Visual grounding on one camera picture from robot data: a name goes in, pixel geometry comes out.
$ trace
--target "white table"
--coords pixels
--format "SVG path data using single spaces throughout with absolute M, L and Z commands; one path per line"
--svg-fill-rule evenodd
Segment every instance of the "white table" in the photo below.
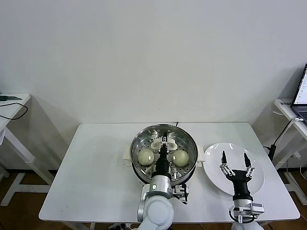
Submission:
M 123 165 L 123 151 L 134 136 L 150 124 L 81 124 L 73 137 L 39 213 L 42 220 L 72 222 L 137 222 L 142 183 L 131 167 Z M 206 149 L 217 142 L 233 142 L 257 156 L 265 184 L 255 194 L 265 213 L 259 221 L 297 219 L 300 214 L 247 123 L 187 124 L 197 145 Z M 188 181 L 188 205 L 171 199 L 174 223 L 232 222 L 228 215 L 232 197 L 216 188 L 196 168 Z M 70 225 L 77 229 L 81 225 Z
M 290 107 L 291 102 L 291 99 L 276 99 L 274 101 L 276 107 L 288 120 L 297 117 L 295 112 Z M 294 154 L 294 152 L 298 151 L 300 145 L 307 140 L 307 126 L 305 123 L 299 121 L 295 122 L 293 126 L 297 129 L 298 132 L 294 135 L 294 137 L 292 137 L 291 141 L 278 153 L 278 155 L 274 157 L 272 162 L 276 169 L 279 169 L 282 165 L 284 165 L 287 160 Z M 288 191 L 295 192 L 302 205 L 307 205 L 307 197 L 298 186 L 295 178 L 291 175 L 291 173 L 284 173 L 284 175 L 289 182 L 289 184 L 286 184 Z
M 0 102 L 0 105 L 11 104 L 11 103 L 20 103 L 25 104 L 29 99 L 30 95 L 27 93 L 5 93 L 3 95 L 7 96 L 16 96 L 22 98 L 22 100 L 9 100 Z M 0 107 L 0 115 L 13 118 L 19 110 L 25 109 L 21 105 L 14 104 L 10 106 Z M 12 143 L 16 154 L 34 171 L 36 172 L 47 184 L 51 184 L 54 176 L 43 167 L 41 162 L 33 156 L 29 150 L 14 136 L 14 134 L 6 127 L 10 122 L 9 119 L 0 117 L 0 132 L 4 132 L 5 138 Z M 4 173 L 4 176 L 7 177 L 9 174 L 4 169 L 0 169 L 0 173 Z M 8 192 L 1 202 L 1 206 L 7 206 L 12 197 L 16 192 L 31 192 L 31 193 L 47 193 L 50 186 L 49 185 L 32 185 L 32 184 L 20 184 L 24 178 L 25 173 L 19 173 L 15 178 L 14 182 L 10 186 Z

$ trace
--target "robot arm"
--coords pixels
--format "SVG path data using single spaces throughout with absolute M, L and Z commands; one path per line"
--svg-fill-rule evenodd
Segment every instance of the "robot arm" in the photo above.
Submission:
M 173 223 L 174 209 L 169 199 L 173 197 L 169 162 L 167 134 L 164 133 L 159 149 L 160 157 L 156 163 L 152 181 L 142 189 L 138 210 L 138 230 L 166 230 Z
M 257 222 L 252 222 L 249 224 L 240 224 L 240 223 L 233 223 L 231 226 L 231 230 L 263 230 Z
M 239 224 L 249 224 L 257 219 L 261 213 L 264 213 L 263 205 L 253 203 L 253 197 L 248 190 L 248 182 L 252 179 L 255 168 L 251 166 L 246 153 L 244 153 L 244 161 L 246 170 L 232 170 L 227 164 L 226 155 L 223 151 L 222 164 L 220 165 L 226 178 L 234 185 L 233 201 L 235 205 L 229 209 L 229 215 L 232 220 Z

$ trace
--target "cable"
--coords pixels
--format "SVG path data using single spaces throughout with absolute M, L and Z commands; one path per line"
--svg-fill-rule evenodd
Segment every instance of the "cable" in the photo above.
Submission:
M 199 225 L 201 225 L 201 227 L 202 227 L 203 229 L 207 230 L 202 224 L 199 223 Z
M 176 198 L 176 199 L 178 199 L 178 200 L 179 200 L 181 203 L 183 203 L 184 205 L 187 205 L 187 204 L 188 204 L 188 203 L 185 202 L 185 201 L 181 201 L 180 198 L 179 198 L 179 196 L 177 196 L 177 195 L 175 195 L 175 194 L 173 194 L 173 197 Z
M 291 178 L 290 175 L 289 175 L 289 172 L 288 172 L 288 160 L 286 161 L 286 168 L 287 168 L 287 175 L 288 175 L 289 179 L 290 179 L 292 182 L 294 182 L 298 187 L 300 187 L 299 184 L 296 182 L 296 180 L 292 180 L 292 178 Z M 296 191 L 296 192 L 300 193 L 302 196 L 305 196 L 305 194 L 302 193 L 302 192 L 299 191 L 299 190 Z
M 183 184 L 182 187 L 183 187 L 183 190 L 184 190 L 184 199 L 185 199 L 186 203 L 188 203 L 187 185 Z
M 269 150 L 269 158 L 272 161 L 274 158 L 274 154 L 276 151 L 276 145 L 279 144 L 279 142 L 281 141 L 281 139 L 283 138 L 284 134 L 286 133 L 286 131 L 291 127 L 292 124 L 294 124 L 296 121 L 303 121 L 303 119 L 301 117 L 294 117 L 292 118 L 287 125 L 283 128 L 282 132 L 280 133 L 280 135 L 276 138 L 276 140 L 274 141 L 274 143 L 270 146 L 270 147 L 264 147 L 267 148 Z
M 25 106 L 25 105 L 23 105 L 23 104 L 20 104 L 20 103 L 18 103 L 18 102 L 14 102 L 14 103 L 10 103 L 10 104 L 3 104 L 3 105 L 0 105 L 0 107 L 12 105 L 12 104 L 19 104 L 19 105 L 23 106 L 24 108 L 26 108 L 26 111 L 25 111 L 23 114 L 21 114 L 19 117 L 17 117 L 17 118 L 9 118 L 9 117 L 6 117 L 6 116 L 1 116 L 1 115 L 0 115 L 0 117 L 3 117 L 3 118 L 5 118 L 5 119 L 9 119 L 9 120 L 18 120 L 19 118 L 23 117 L 23 115 L 25 115 L 26 112 L 28 112 L 28 107 Z
M 277 140 L 283 135 L 284 131 L 288 128 L 288 125 L 294 120 L 295 118 L 292 118 L 288 124 L 283 128 L 282 132 L 280 133 L 280 135 L 278 136 L 278 138 L 276 138 L 276 140 L 274 141 L 273 145 L 276 144 Z
M 272 230 L 274 230 L 270 224 L 268 224 L 268 226 L 269 226 Z
M 234 218 L 232 215 L 231 215 L 231 211 L 229 211 L 229 216 L 232 220 L 234 220 L 235 222 L 239 222 L 236 218 Z M 255 220 L 255 216 L 253 216 L 252 219 L 248 220 L 248 221 L 243 221 L 242 224 L 249 224 L 251 222 L 253 222 Z
M 301 161 L 301 165 L 299 166 L 299 173 L 301 174 L 301 176 L 307 181 L 307 179 L 303 176 L 302 174 L 302 158 L 300 159 Z
M 301 217 L 307 222 L 307 219 L 306 217 L 304 217 L 302 214 L 301 214 Z
M 3 230 L 5 230 L 4 226 L 2 225 L 2 223 L 0 222 L 0 226 L 2 227 Z

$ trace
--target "laptop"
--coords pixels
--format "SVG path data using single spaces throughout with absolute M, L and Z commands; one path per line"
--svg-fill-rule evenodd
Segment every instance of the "laptop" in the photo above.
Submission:
M 304 119 L 304 123 L 307 125 L 307 64 L 305 65 L 303 76 L 296 90 L 291 108 L 298 117 Z

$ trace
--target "white wall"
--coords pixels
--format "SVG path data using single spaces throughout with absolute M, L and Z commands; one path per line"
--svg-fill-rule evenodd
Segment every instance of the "white wall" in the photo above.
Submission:
M 266 142 L 285 125 L 273 100 L 292 97 L 307 61 L 306 8 L 2 0 L 0 90 L 32 95 L 10 128 L 38 157 L 62 158 L 79 123 L 249 122 Z M 3 148 L 0 161 L 22 168 Z

